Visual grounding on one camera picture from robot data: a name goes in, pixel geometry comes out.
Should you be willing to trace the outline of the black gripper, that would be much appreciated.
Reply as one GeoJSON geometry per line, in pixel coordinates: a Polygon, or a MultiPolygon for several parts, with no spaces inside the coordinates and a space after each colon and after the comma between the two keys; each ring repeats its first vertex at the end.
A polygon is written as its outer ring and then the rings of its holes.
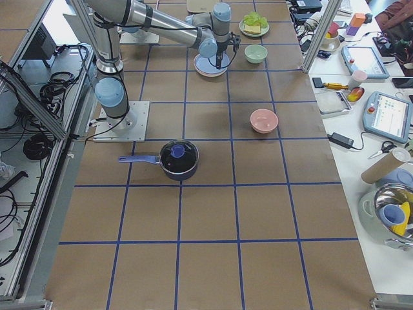
{"type": "Polygon", "coordinates": [[[215,63],[216,68],[222,68],[223,56],[229,46],[232,47],[234,55],[232,56],[232,59],[229,61],[229,63],[226,66],[224,66],[224,68],[232,64],[239,50],[240,42],[241,42],[240,35],[237,35],[233,32],[228,33],[228,35],[226,36],[223,42],[217,42],[217,53],[216,53],[216,63],[215,63]]]}

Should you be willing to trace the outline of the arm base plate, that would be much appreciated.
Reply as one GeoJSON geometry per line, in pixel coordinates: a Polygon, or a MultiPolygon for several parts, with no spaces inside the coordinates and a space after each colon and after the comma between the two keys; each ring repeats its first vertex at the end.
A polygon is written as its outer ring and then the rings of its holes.
{"type": "Polygon", "coordinates": [[[97,143],[122,143],[122,142],[144,142],[150,110],[149,101],[129,101],[130,110],[125,119],[118,124],[119,120],[109,118],[103,108],[99,117],[104,121],[97,122],[93,141],[97,143]]]}
{"type": "Polygon", "coordinates": [[[156,45],[160,36],[151,32],[139,30],[134,33],[122,32],[120,37],[121,45],[156,45]]]}

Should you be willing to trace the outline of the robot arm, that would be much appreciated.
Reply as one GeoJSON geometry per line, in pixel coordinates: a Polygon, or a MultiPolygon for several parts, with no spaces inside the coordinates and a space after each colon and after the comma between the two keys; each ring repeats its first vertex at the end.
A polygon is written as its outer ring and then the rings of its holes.
{"type": "Polygon", "coordinates": [[[231,64],[226,50],[237,52],[240,37],[230,31],[231,8],[217,3],[211,12],[186,17],[184,21],[152,8],[143,1],[87,1],[93,12],[96,40],[97,84],[95,95],[105,113],[107,130],[121,134],[138,126],[123,80],[120,54],[122,37],[129,44],[149,44],[152,37],[165,37],[198,51],[198,58],[219,72],[231,64]]]}

